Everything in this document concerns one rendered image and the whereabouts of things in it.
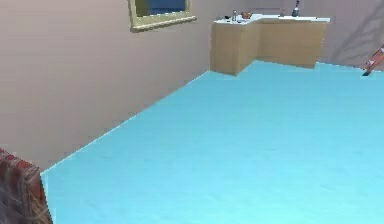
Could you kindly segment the tan kitchen counter white top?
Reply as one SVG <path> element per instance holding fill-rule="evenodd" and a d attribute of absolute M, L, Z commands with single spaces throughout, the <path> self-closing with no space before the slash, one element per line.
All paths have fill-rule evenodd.
<path fill-rule="evenodd" d="M 330 20 L 254 14 L 248 19 L 214 21 L 210 69 L 237 75 L 255 60 L 314 68 Z"/>

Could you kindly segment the dark red patterned cabinet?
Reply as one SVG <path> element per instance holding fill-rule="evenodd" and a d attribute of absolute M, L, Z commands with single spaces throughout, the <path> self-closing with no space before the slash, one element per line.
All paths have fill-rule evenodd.
<path fill-rule="evenodd" d="M 53 224 L 40 169 L 1 148 L 0 224 Z"/>

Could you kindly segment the window with pale green frame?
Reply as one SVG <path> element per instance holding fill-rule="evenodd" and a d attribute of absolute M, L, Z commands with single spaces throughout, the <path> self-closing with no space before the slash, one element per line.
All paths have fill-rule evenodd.
<path fill-rule="evenodd" d="M 190 0 L 127 0 L 134 33 L 196 21 Z"/>

